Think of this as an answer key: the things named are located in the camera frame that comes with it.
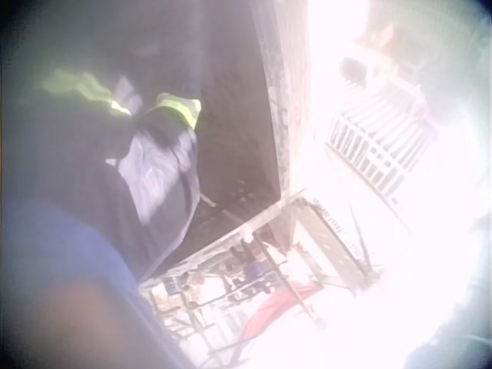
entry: white railing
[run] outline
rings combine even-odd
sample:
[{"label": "white railing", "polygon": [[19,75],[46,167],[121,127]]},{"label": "white railing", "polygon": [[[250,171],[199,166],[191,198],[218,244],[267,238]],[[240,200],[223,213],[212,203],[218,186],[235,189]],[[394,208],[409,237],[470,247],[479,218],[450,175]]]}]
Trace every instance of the white railing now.
[{"label": "white railing", "polygon": [[433,138],[432,129],[423,124],[415,120],[397,121],[394,127],[386,129],[386,135],[378,136],[360,122],[340,115],[332,125],[327,144],[391,207],[398,208],[396,190]]}]

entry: yellow reflective stripe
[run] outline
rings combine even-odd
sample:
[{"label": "yellow reflective stripe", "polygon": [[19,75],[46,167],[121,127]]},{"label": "yellow reflective stripe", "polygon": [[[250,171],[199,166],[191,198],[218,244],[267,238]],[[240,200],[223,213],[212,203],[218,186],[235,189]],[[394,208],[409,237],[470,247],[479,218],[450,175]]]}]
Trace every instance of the yellow reflective stripe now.
[{"label": "yellow reflective stripe", "polygon": [[99,84],[97,79],[89,73],[81,75],[71,75],[55,69],[53,73],[43,82],[42,88],[52,94],[64,94],[76,91],[89,101],[100,101],[109,105],[111,109],[119,111],[126,115],[131,115],[131,112],[123,108],[111,96],[111,92]]},{"label": "yellow reflective stripe", "polygon": [[201,103],[197,99],[179,98],[168,93],[162,93],[157,97],[155,108],[170,108],[177,111],[184,122],[194,130],[200,115]]}]

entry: balcony railing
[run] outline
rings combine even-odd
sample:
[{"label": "balcony railing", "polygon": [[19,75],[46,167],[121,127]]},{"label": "balcony railing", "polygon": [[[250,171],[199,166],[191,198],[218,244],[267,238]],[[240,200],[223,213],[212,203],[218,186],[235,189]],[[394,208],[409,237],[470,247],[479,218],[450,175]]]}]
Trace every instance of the balcony railing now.
[{"label": "balcony railing", "polygon": [[400,203],[397,189],[434,138],[434,129],[402,111],[401,102],[395,105],[348,82],[344,108],[327,138],[327,144],[393,209]]}]

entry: dark protective pants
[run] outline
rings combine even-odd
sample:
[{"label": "dark protective pants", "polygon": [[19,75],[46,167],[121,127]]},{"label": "dark protective pants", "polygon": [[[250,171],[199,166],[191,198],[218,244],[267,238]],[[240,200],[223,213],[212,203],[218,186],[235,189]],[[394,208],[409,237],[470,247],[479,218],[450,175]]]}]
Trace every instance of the dark protective pants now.
[{"label": "dark protective pants", "polygon": [[[163,92],[200,97],[199,2],[68,3],[47,8],[6,63],[4,196],[49,201],[94,227],[143,281],[198,203],[194,133],[153,107]],[[131,117],[76,89],[43,91],[54,68],[94,76]]]}]

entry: metal bar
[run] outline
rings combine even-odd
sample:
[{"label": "metal bar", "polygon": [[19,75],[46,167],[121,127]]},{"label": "metal bar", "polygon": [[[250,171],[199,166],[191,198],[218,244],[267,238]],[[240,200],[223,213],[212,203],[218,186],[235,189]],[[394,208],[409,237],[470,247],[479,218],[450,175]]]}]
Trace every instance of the metal bar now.
[{"label": "metal bar", "polygon": [[180,297],[181,297],[181,301],[183,301],[184,307],[186,308],[186,312],[190,318],[191,325],[193,326],[194,330],[200,334],[201,339],[205,342],[205,345],[207,346],[209,354],[214,358],[215,361],[218,362],[219,365],[223,365],[222,360],[218,356],[212,354],[212,351],[214,350],[214,348],[212,347],[210,341],[208,340],[207,335],[204,332],[204,328],[201,325],[201,322],[195,316],[194,312],[189,309],[188,300],[187,300],[185,294],[183,294],[181,292]]},{"label": "metal bar", "polygon": [[387,205],[388,209],[390,209],[390,211],[393,213],[393,215],[396,217],[396,219],[405,227],[405,229],[407,229],[407,231],[409,231],[411,234],[413,233],[413,231],[410,229],[408,224],[401,217],[401,214],[398,212],[398,210],[394,207],[393,204],[390,203],[389,199],[384,197],[383,194],[380,191],[378,191],[378,189],[375,188],[375,186],[373,184],[371,184],[365,177],[363,177],[354,164],[352,164],[350,161],[348,161],[346,158],[344,158],[343,155],[339,154],[337,152],[337,150],[334,149],[329,144],[327,144],[327,147],[325,148],[325,150],[330,150],[330,151],[334,152],[341,160],[343,160],[348,165],[348,167],[356,175],[359,175],[359,177],[362,178],[367,183],[367,185],[373,190],[373,192]]},{"label": "metal bar", "polygon": [[277,273],[277,276],[280,278],[282,284],[287,288],[287,290],[291,293],[292,296],[297,300],[298,304],[301,306],[302,310],[308,315],[312,321],[317,321],[317,318],[311,313],[311,310],[306,306],[304,303],[304,300],[302,297],[298,294],[298,292],[292,287],[292,285],[289,283],[287,278],[284,277],[282,274],[280,268],[278,267],[277,263],[275,263],[275,260],[272,258],[268,250],[265,248],[263,245],[262,241],[257,240],[258,246],[260,247],[261,251],[263,251],[264,256],[267,258],[267,260],[270,262],[271,266],[274,268],[274,271]]},{"label": "metal bar", "polygon": [[203,304],[199,304],[197,307],[189,307],[188,310],[189,311],[194,311],[194,310],[197,310],[197,309],[202,308],[204,306],[207,306],[209,304],[213,304],[214,302],[217,302],[217,301],[223,300],[225,298],[228,298],[229,296],[232,296],[233,294],[236,294],[237,292],[242,291],[245,288],[248,288],[248,287],[252,286],[256,282],[258,282],[259,280],[261,280],[263,277],[265,277],[267,274],[270,274],[273,271],[275,271],[275,270],[272,269],[272,270],[266,271],[266,272],[262,273],[260,276],[258,276],[257,278],[255,278],[253,281],[249,281],[248,283],[242,284],[241,286],[236,287],[234,290],[229,291],[226,294],[222,294],[221,296],[219,296],[217,298],[212,298],[211,300],[209,300],[207,302],[204,302]]},{"label": "metal bar", "polygon": [[159,306],[157,305],[157,301],[155,300],[154,293],[151,290],[148,290],[148,296],[151,299],[152,302],[152,307],[154,308],[154,314],[161,314],[161,309],[159,309]]}]

